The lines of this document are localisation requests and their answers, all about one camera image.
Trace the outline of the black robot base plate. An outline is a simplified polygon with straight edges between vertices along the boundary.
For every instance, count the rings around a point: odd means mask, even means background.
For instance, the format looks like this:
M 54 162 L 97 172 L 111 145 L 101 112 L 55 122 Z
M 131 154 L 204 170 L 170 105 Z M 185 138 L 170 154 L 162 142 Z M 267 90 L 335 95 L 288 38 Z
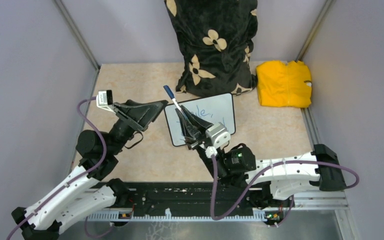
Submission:
M 91 222 L 112 222 L 123 226 L 128 222 L 211 222 L 211 182 L 128 182 L 129 194 L 123 204 L 115 203 L 88 217 Z M 263 222 L 273 225 L 283 220 L 288 210 L 325 213 L 328 200 L 317 191 L 295 194 L 294 199 L 274 200 L 269 184 L 251 187 L 239 203 L 243 192 L 239 187 L 218 185 L 215 216 L 230 207 L 233 211 L 225 222 Z

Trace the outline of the small whiteboard black frame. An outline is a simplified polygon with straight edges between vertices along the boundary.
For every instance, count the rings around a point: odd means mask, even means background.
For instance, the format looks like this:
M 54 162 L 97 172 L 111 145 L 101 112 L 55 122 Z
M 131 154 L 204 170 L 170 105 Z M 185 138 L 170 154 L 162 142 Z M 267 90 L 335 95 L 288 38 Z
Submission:
M 194 115 L 207 122 L 223 123 L 231 135 L 236 132 L 234 99 L 231 93 L 186 100 L 179 105 L 185 106 Z M 185 138 L 175 108 L 173 103 L 169 104 L 164 108 L 164 113 L 171 143 L 174 147 L 180 147 L 185 145 Z

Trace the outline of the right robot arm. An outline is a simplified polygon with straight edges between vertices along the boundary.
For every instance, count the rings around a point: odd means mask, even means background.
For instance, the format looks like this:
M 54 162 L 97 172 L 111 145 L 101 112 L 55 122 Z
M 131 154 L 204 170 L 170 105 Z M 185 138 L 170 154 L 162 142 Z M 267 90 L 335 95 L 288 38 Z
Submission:
M 220 185 L 241 189 L 242 200 L 252 186 L 268 183 L 261 193 L 267 206 L 308 190 L 338 192 L 349 188 L 343 171 L 350 169 L 341 166 L 336 153 L 324 144 L 316 144 L 313 151 L 301 155 L 258 160 L 244 143 L 224 150 L 231 134 L 221 122 L 203 120 L 185 106 L 175 108 L 175 112 L 186 146 L 198 152 L 212 174 L 212 200 Z

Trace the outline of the blue marker cap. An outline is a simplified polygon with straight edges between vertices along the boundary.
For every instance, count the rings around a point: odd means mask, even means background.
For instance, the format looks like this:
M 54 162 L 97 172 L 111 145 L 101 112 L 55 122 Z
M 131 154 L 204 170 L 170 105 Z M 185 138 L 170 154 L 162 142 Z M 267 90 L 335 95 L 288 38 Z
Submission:
M 171 100 L 175 99 L 175 95 L 168 85 L 164 85 L 163 88 Z

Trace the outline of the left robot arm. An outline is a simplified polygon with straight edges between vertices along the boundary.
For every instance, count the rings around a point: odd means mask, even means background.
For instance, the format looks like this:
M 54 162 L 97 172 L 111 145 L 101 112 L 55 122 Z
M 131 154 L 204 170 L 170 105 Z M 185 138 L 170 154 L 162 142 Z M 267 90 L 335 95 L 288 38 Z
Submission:
M 75 223 L 95 211 L 129 203 L 130 191 L 125 183 L 114 178 L 104 186 L 83 197 L 83 193 L 100 183 L 118 164 L 116 158 L 135 134 L 143 133 L 167 105 L 166 100 L 124 103 L 92 97 L 99 108 L 108 108 L 117 116 L 109 132 L 99 131 L 91 124 L 80 133 L 76 151 L 79 164 L 54 189 L 29 207 L 12 211 L 16 228 L 26 240 L 56 240 Z

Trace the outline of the white marker pen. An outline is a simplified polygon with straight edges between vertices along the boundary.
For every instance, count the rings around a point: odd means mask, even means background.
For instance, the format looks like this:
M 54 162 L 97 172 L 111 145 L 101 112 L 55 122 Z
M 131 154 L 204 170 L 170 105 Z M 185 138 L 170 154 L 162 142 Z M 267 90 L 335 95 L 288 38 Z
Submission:
M 175 99 L 171 99 L 171 101 L 173 102 L 173 104 L 175 105 L 175 108 L 176 110 L 180 113 L 180 116 L 183 117 L 184 119 L 188 119 L 187 115 L 184 113 L 184 111 L 182 110 L 181 106 L 179 105 L 179 103 L 177 102 L 176 98 Z

